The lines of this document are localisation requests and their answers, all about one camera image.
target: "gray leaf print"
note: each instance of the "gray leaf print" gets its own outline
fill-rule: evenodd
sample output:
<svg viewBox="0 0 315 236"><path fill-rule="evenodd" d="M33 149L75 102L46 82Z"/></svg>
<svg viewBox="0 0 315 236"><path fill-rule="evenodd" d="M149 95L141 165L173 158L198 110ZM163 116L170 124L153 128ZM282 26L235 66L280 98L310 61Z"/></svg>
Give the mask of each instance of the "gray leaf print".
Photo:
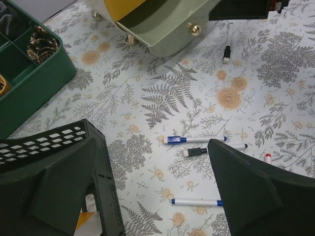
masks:
<svg viewBox="0 0 315 236"><path fill-rule="evenodd" d="M153 128L157 123L162 123L163 119L168 119L167 115L174 116L172 110L179 113L177 102L188 108L185 97L193 100L190 83L197 80L191 76L191 73L196 73L196 71L177 65L179 70L165 66L171 74L152 78L152 80L161 80L165 83L142 89L144 92L155 94L142 98L152 103L151 105L142 105L143 108L150 111L150 113L145 114L149 117L146 121L150 128Z"/></svg>
<svg viewBox="0 0 315 236"><path fill-rule="evenodd" d="M308 107L312 107L315 104L315 84L314 85L307 85L307 87L311 90L306 93L304 93L305 100L302 102L299 102L297 104L297 109L300 111L305 111Z"/></svg>
<svg viewBox="0 0 315 236"><path fill-rule="evenodd" d="M56 33L56 34L65 33L68 30L68 28L74 27L76 24L80 23L81 20L83 19L82 15L84 15L84 14L85 14L85 11L77 12L77 13L71 15L71 18L63 20L62 21L62 27L55 29L54 33Z"/></svg>
<svg viewBox="0 0 315 236"><path fill-rule="evenodd" d="M262 144L265 144L265 140L272 138L274 129L280 129L282 124L286 122L286 114L284 114L283 111L288 105L289 104L286 105L284 102L277 103L269 109L269 114L259 119L261 126L266 127L264 130L258 130L255 133L256 146L260 147Z"/></svg>
<svg viewBox="0 0 315 236"><path fill-rule="evenodd" d="M237 36L237 40L235 41L236 45L245 46L248 42L245 32L242 32L239 29L237 29L237 31L238 31L238 36Z"/></svg>
<svg viewBox="0 0 315 236"><path fill-rule="evenodd" d="M222 114L220 116L212 115L202 118L200 124L203 129L211 129L212 125L219 124L221 121L228 121L228 119L223 119Z"/></svg>
<svg viewBox="0 0 315 236"><path fill-rule="evenodd" d="M308 1L309 0L300 0L299 3L290 3L289 7L285 7L281 14L275 14L269 22L271 24L277 24L280 19L287 19L289 16L295 16L297 11L299 11L297 14L304 13L305 9L310 5L310 3L307 3Z"/></svg>
<svg viewBox="0 0 315 236"><path fill-rule="evenodd" d="M315 22L314 23L311 23L311 24L308 24L308 25L304 25L305 27L308 27L308 28L315 28ZM306 31L306 33L309 33L309 34L315 34L315 30L312 30L312 31Z"/></svg>
<svg viewBox="0 0 315 236"><path fill-rule="evenodd" d="M158 215L158 212L152 213L145 209L138 202L141 214L138 214L126 206L122 206L131 218L125 223L127 236L146 236L154 233L161 235L162 232L157 228L154 221L162 221L163 218Z"/></svg>
<svg viewBox="0 0 315 236"><path fill-rule="evenodd" d="M219 213L210 225L214 231L212 236L231 236L224 213Z"/></svg>
<svg viewBox="0 0 315 236"><path fill-rule="evenodd" d="M264 31L258 32L258 39L251 38L247 41L247 47L243 49L242 52L242 59L246 62L250 56L256 57L259 55L260 51L262 50L262 44L267 42L267 36L269 35L270 30L266 29Z"/></svg>
<svg viewBox="0 0 315 236"><path fill-rule="evenodd" d="M125 104L131 104L133 102L133 95L134 95L134 88L133 85L129 85L126 83L126 89L124 91L124 95L121 97L121 103Z"/></svg>
<svg viewBox="0 0 315 236"><path fill-rule="evenodd" d="M268 49L261 55L266 62L258 71L258 79L269 87L281 88L281 80L294 82L299 67L315 67L313 47L298 46L303 37L290 32L280 32L269 39Z"/></svg>
<svg viewBox="0 0 315 236"><path fill-rule="evenodd" d="M274 151L273 162L283 161L278 164L284 170L293 171L293 164L305 169L306 174L315 177L315 136L310 134L299 134L286 130L284 133L276 133L276 146L280 151Z"/></svg>
<svg viewBox="0 0 315 236"><path fill-rule="evenodd" d="M117 45L115 48L119 48L122 51L129 51L133 46L126 44L125 38L125 35L119 35L118 39L116 40Z"/></svg>
<svg viewBox="0 0 315 236"><path fill-rule="evenodd" d="M121 71L128 70L134 64L135 57L140 53L137 51L130 52L123 56L122 60L113 63L112 71L104 75L103 84L111 82L111 80L118 78Z"/></svg>
<svg viewBox="0 0 315 236"><path fill-rule="evenodd" d="M10 136L13 139L20 139L39 133L41 131L42 115L32 115L24 124L22 124L14 133Z"/></svg>
<svg viewBox="0 0 315 236"><path fill-rule="evenodd" d="M158 73L158 67L165 63L165 58L155 57L149 61L149 66L147 69L147 74L150 76L156 75Z"/></svg>
<svg viewBox="0 0 315 236"><path fill-rule="evenodd" d="M90 83L93 83L91 72L78 68L74 78L68 83L68 86L69 90L79 89L82 91L86 89Z"/></svg>
<svg viewBox="0 0 315 236"><path fill-rule="evenodd" d="M191 130L195 130L199 124L195 123L194 121L198 118L198 116L201 113L201 107L202 103L200 99L196 99L193 101L193 108L194 110L188 111L186 116L188 120L181 120L181 124L183 125L183 129L181 132L181 136L187 136L190 135ZM202 118L200 123L202 125L206 125L203 127L204 129L210 129L211 125L216 125L220 123L221 121L224 122L222 125L222 128L225 135L229 135L228 138L231 139L231 133L225 129L226 124L229 122L230 119L222 119L221 117L214 117L214 121L212 120L212 117L209 118ZM214 132L202 132L199 137L205 137L205 136L216 136L218 133ZM196 144L193 146L184 147L177 151L176 153L176 159L173 161L173 164L171 164L167 169L173 174L175 178L183 178L184 176L187 176L190 174L192 170L195 170L198 174L202 174L203 179L213 179L214 174L212 170L211 163L209 161L209 155L202 155L195 158L183 158L183 151L187 148L202 148L202 144Z"/></svg>
<svg viewBox="0 0 315 236"><path fill-rule="evenodd" d="M132 135L124 144L122 140L115 140L108 146L110 162L113 169L116 188L124 190L127 172L138 170L144 166L144 154L152 153L152 143L144 135Z"/></svg>
<svg viewBox="0 0 315 236"><path fill-rule="evenodd" d="M202 45L196 48L197 55L201 55L205 60L199 62L196 70L213 75L219 68L223 66L222 58L224 54L225 42L214 44L211 46Z"/></svg>
<svg viewBox="0 0 315 236"><path fill-rule="evenodd" d="M87 33L83 33L83 34L82 34L82 38L76 39L76 40L73 42L73 45L74 45L74 46L78 46L78 45L80 45L81 43L86 42L93 32L94 32L94 31L87 32Z"/></svg>
<svg viewBox="0 0 315 236"><path fill-rule="evenodd" d="M62 120L62 119L66 119L66 112L70 111L72 106L76 101L81 99L81 94L80 93L76 93L75 95L73 95L72 97L69 97L65 103L63 104L63 106L61 108L55 108L54 112L53 112L53 116L50 118L47 118L45 121L45 129L49 130L54 128L54 125Z"/></svg>

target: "fern print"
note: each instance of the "fern print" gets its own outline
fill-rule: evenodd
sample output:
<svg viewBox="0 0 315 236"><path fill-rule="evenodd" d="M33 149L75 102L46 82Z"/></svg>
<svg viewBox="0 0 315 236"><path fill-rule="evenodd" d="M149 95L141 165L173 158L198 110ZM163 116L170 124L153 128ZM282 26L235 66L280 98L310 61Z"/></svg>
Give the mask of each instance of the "fern print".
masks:
<svg viewBox="0 0 315 236"><path fill-rule="evenodd" d="M158 215L158 212L152 213L145 209L141 203L138 202L140 208L140 214L134 212L130 208L126 206L122 206L123 209L126 210L130 217L130 221L125 223L125 230L127 236L146 236L159 234L162 232L155 225L155 221L163 221Z"/></svg>
<svg viewBox="0 0 315 236"><path fill-rule="evenodd" d="M266 127L264 130L258 130L255 133L256 146L260 147L262 144L264 145L265 140L272 138L274 129L280 129L282 124L286 122L286 114L284 114L283 111L288 105L289 104L286 105L284 102L277 103L269 109L269 114L259 119L261 127Z"/></svg>
<svg viewBox="0 0 315 236"><path fill-rule="evenodd" d="M283 161L277 166L293 172L293 165L305 169L306 174L315 177L315 135L295 134L289 130L276 133L276 146L279 151L274 151L273 162Z"/></svg>
<svg viewBox="0 0 315 236"><path fill-rule="evenodd" d="M143 108L150 111L145 115L149 127L152 129L157 123L162 123L162 120L168 119L167 115L174 116L172 113L180 112L177 107L179 102L183 107L188 108L185 102L185 97L193 100L190 92L191 81L197 81L191 73L197 73L193 69L187 69L177 64L179 70L165 66L170 70L171 74L161 75L152 80L163 81L160 85L154 85L150 88L143 88L142 90L153 95L142 97L143 100L151 102L151 105L142 105Z"/></svg>

